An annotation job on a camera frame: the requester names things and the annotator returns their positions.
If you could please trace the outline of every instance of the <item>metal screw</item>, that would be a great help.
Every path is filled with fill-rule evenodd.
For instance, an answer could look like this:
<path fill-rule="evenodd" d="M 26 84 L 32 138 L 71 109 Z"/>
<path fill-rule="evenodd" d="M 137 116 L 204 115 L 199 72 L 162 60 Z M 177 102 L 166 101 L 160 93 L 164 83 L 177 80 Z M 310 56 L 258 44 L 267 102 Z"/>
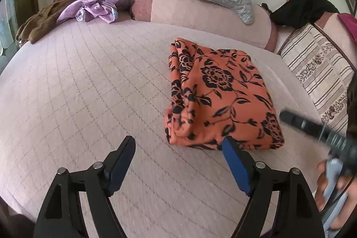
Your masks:
<path fill-rule="evenodd" d="M 97 161 L 93 164 L 93 167 L 98 170 L 103 166 L 103 163 L 101 161 Z"/>
<path fill-rule="evenodd" d="M 293 174 L 300 174 L 301 173 L 301 171 L 298 168 L 292 168 L 291 171 L 292 171 Z"/>
<path fill-rule="evenodd" d="M 67 171 L 66 168 L 60 167 L 60 168 L 57 170 L 57 174 L 61 175 L 61 174 L 64 174 L 66 171 Z"/>
<path fill-rule="evenodd" d="M 265 168 L 265 163 L 263 163 L 262 161 L 258 161 L 255 165 L 257 168 Z"/>

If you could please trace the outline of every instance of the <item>mattress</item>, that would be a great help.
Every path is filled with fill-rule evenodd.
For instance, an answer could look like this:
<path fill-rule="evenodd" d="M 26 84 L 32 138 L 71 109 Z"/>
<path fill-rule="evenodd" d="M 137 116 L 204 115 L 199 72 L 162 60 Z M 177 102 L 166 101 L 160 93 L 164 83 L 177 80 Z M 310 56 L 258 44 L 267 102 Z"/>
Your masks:
<path fill-rule="evenodd" d="M 170 146 L 167 58 L 175 37 L 251 55 L 277 112 L 290 108 L 318 120 L 304 88 L 280 56 L 194 29 L 127 20 L 67 21 L 36 44 L 26 43 L 0 75 L 0 195 L 35 220 L 57 168 L 83 170 L 102 161 L 126 135 L 136 154 L 110 199 L 128 237 L 230 237 L 248 198 L 220 151 Z M 285 145 L 255 151 L 277 170 L 298 167 L 315 190 L 327 150 L 282 124 Z M 96 231 L 85 195 L 90 237 Z M 263 230 L 274 220 L 277 195 Z"/>

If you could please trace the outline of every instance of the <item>purple cloth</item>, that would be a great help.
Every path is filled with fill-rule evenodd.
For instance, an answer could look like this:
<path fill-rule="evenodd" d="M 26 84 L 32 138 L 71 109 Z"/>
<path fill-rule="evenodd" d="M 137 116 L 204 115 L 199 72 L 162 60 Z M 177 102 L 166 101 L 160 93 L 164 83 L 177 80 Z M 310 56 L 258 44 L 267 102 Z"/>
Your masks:
<path fill-rule="evenodd" d="M 351 33 L 353 40 L 357 43 L 357 19 L 349 13 L 339 13 L 337 15 Z"/>
<path fill-rule="evenodd" d="M 78 21 L 85 22 L 99 17 L 106 23 L 112 23 L 118 17 L 115 4 L 120 1 L 124 0 L 76 0 L 60 14 L 57 25 L 74 17 Z"/>

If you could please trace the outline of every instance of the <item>striped cushion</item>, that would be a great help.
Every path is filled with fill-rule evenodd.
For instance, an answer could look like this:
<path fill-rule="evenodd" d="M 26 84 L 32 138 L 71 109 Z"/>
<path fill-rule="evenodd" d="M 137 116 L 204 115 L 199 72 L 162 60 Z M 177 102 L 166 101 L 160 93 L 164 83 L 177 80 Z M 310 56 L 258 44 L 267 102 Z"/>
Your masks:
<path fill-rule="evenodd" d="M 281 57 L 311 97 L 322 122 L 345 134 L 353 70 L 344 57 L 311 24 L 290 36 Z"/>

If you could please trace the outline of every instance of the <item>orange floral fabric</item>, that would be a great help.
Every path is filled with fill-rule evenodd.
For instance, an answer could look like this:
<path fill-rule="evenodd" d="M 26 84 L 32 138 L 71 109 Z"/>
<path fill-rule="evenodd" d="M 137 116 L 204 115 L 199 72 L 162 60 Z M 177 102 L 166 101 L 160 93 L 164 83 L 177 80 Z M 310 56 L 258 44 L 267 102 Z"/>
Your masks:
<path fill-rule="evenodd" d="M 221 149 L 226 136 L 242 149 L 284 144 L 268 90 L 245 52 L 212 50 L 177 38 L 169 66 L 165 131 L 170 144 Z"/>

